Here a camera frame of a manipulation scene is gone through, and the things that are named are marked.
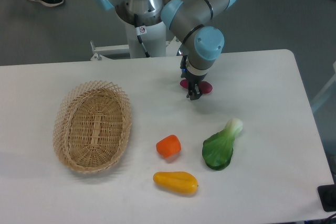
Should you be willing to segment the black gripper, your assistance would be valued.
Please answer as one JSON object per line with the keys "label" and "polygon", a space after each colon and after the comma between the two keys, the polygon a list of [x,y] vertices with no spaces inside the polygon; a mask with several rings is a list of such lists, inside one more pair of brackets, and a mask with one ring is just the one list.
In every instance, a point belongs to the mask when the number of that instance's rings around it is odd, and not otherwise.
{"label": "black gripper", "polygon": [[198,100],[202,96],[202,90],[199,83],[205,78],[206,74],[198,76],[189,72],[186,68],[187,55],[183,55],[180,63],[181,69],[181,87],[187,89],[186,97],[191,101]]}

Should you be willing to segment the silver blue-capped robot arm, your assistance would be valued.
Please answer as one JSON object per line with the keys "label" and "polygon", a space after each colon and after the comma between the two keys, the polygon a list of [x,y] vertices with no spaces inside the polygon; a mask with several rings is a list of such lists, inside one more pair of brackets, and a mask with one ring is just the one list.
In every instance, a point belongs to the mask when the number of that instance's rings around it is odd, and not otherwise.
{"label": "silver blue-capped robot arm", "polygon": [[201,83],[221,54],[222,32],[207,23],[236,0],[96,0],[106,10],[114,9],[125,25],[131,58],[164,57],[166,32],[181,42],[182,78],[187,81],[187,97],[199,99]]}

